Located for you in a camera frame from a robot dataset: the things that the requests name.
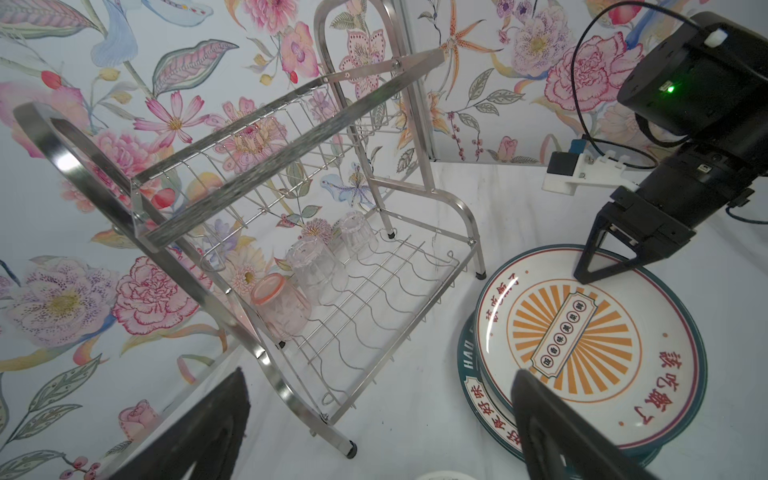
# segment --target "table surface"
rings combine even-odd
[[[488,275],[513,256],[554,243],[584,243],[594,215],[611,192],[581,188],[574,197],[541,190],[545,169],[433,164],[435,181],[456,194],[478,220]],[[768,211],[768,181],[759,180],[743,216]],[[441,204],[414,202],[395,192],[390,210],[463,233]],[[768,382],[760,374],[768,323],[768,229],[736,222],[723,211],[698,227],[691,243],[652,264],[689,309],[709,363],[703,405],[695,420],[650,464],[659,478],[763,478],[768,466]],[[623,245],[604,247],[624,253]],[[403,478],[435,470],[478,480],[528,478],[523,462],[504,450],[470,410],[456,369],[459,331],[485,281],[472,270],[428,314],[337,424],[359,448],[348,460],[311,437],[270,388],[253,357],[240,349],[214,376],[240,366],[248,378],[251,412],[236,478]]]

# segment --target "starfish-shaped orange flower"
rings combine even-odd
[[[454,70],[453,70],[453,81],[451,82],[451,87],[448,89],[448,95],[451,94],[451,90],[453,90],[453,86],[456,85],[456,78],[458,78],[458,48],[459,47],[466,48],[467,50],[479,51],[480,53],[493,53],[495,51],[498,51],[498,50],[492,50],[486,47],[481,47],[480,45],[477,45],[470,41],[466,41],[464,39],[464,37],[467,36],[469,32],[472,31],[472,29],[475,28],[480,22],[483,22],[483,21],[478,20],[472,25],[465,28],[464,30],[457,32],[456,31],[456,0],[451,0],[451,34],[448,37],[448,40],[446,40],[444,44],[440,45],[440,48],[442,49],[446,58],[451,58],[450,55],[453,54],[452,62],[455,64]]]

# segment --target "floral wallpaper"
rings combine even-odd
[[[543,165],[552,151],[566,151],[571,140],[584,133],[570,81],[576,41],[597,13],[616,2],[407,2],[415,49],[440,47],[445,52],[444,65],[425,81],[439,159]],[[737,22],[750,20],[748,15],[734,18],[727,2],[718,0],[651,2],[685,15],[706,9]],[[759,2],[737,3],[743,6],[742,14],[759,7]],[[639,132],[634,114],[616,102],[616,95],[635,65],[678,23],[624,5],[590,30],[576,55],[574,72],[589,134],[664,156],[665,149]],[[750,27],[761,32],[761,26]],[[655,125],[653,129],[658,137],[672,138]],[[407,142],[403,138],[400,147]]]
[[[321,74],[310,29],[318,0],[201,1],[0,0],[1,480],[98,478],[232,344],[63,180],[12,115],[28,101],[51,105],[130,177]],[[391,56],[370,10],[366,0],[350,0],[329,17],[337,70]],[[345,93],[359,98],[386,80],[363,78]],[[438,99],[430,97],[434,125],[447,134]],[[315,91],[307,107],[315,122],[337,112],[326,91]],[[376,173],[386,177],[415,168],[399,107],[396,98],[377,113],[395,133],[366,140]],[[265,118],[221,142],[216,152],[231,153],[225,174],[241,174],[284,147],[288,127]],[[333,152],[346,142],[334,137]],[[286,171],[290,182],[303,174],[297,165]],[[91,170],[130,205],[109,177]],[[186,184],[153,180],[142,193],[175,211],[224,181],[207,171]],[[237,232],[214,260],[248,297],[267,274],[290,275],[283,259],[297,238],[328,243],[344,212],[372,206],[358,160],[340,157],[281,200],[276,218],[242,232],[237,222],[217,219],[217,234]],[[210,288],[205,273],[174,252]]]

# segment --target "black rubber foot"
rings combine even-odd
[[[352,440],[349,440],[349,443],[352,444],[352,450],[349,450],[349,453],[346,454],[347,458],[355,458],[355,455],[357,455],[357,445]]]

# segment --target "glass cup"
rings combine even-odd
[[[357,210],[347,212],[339,222],[341,238],[350,257],[361,260],[370,257],[379,247],[379,239],[366,217]]]
[[[279,273],[261,279],[250,299],[266,327],[279,340],[301,333],[312,312],[309,300]]]
[[[288,250],[286,261],[313,305],[329,305],[346,288],[349,276],[319,237],[299,239]]]

